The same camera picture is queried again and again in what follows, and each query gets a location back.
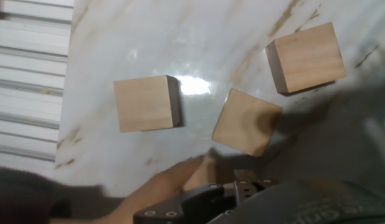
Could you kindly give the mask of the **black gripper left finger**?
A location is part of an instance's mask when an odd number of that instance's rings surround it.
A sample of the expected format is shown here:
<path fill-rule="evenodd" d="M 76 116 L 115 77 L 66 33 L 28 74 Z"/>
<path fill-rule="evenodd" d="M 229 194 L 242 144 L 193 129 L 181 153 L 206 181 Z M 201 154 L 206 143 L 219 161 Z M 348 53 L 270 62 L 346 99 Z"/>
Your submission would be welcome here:
<path fill-rule="evenodd" d="M 205 224 L 234 207 L 232 184 L 204 184 L 136 212 L 133 223 Z"/>

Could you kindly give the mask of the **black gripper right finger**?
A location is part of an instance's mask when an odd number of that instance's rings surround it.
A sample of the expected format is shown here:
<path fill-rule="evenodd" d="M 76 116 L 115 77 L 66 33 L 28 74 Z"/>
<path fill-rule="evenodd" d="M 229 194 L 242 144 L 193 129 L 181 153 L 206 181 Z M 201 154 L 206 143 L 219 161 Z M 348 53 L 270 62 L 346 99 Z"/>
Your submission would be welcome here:
<path fill-rule="evenodd" d="M 273 179 L 259 179 L 253 170 L 234 170 L 234 193 L 236 201 L 244 201 L 269 187 L 278 185 Z"/>

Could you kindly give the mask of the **person's bare hand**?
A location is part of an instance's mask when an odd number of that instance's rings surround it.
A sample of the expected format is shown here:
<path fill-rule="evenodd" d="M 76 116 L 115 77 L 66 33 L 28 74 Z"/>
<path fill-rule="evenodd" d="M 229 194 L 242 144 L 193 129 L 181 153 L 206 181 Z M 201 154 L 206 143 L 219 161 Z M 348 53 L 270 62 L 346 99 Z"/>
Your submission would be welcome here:
<path fill-rule="evenodd" d="M 131 224 L 136 212 L 180 194 L 203 161 L 203 156 L 192 157 L 154 175 L 122 201 L 111 222 Z"/>

